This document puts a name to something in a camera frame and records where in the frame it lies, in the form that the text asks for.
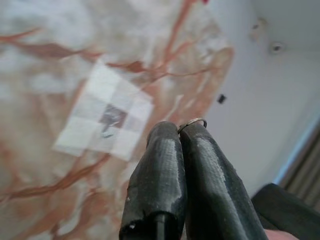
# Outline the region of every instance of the white wall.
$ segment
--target white wall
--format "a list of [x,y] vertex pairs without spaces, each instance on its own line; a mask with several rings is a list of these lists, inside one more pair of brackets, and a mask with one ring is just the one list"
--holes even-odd
[[[234,165],[250,195],[272,182],[301,135],[320,113],[317,55],[270,56],[268,38],[249,38],[257,16],[250,0],[212,0],[209,7],[235,48],[235,58],[206,119],[208,130]],[[318,101],[312,110],[310,102]]]

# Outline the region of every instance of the white ceiling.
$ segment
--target white ceiling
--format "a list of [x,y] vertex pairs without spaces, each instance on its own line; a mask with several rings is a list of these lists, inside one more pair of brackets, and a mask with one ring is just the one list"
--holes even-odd
[[320,0],[252,0],[268,22],[271,41],[290,49],[320,51]]

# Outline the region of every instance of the marble wall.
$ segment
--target marble wall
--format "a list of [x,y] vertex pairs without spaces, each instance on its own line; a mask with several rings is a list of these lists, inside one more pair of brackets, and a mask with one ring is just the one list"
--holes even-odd
[[154,124],[234,55],[201,0],[0,0],[0,239],[118,239]]

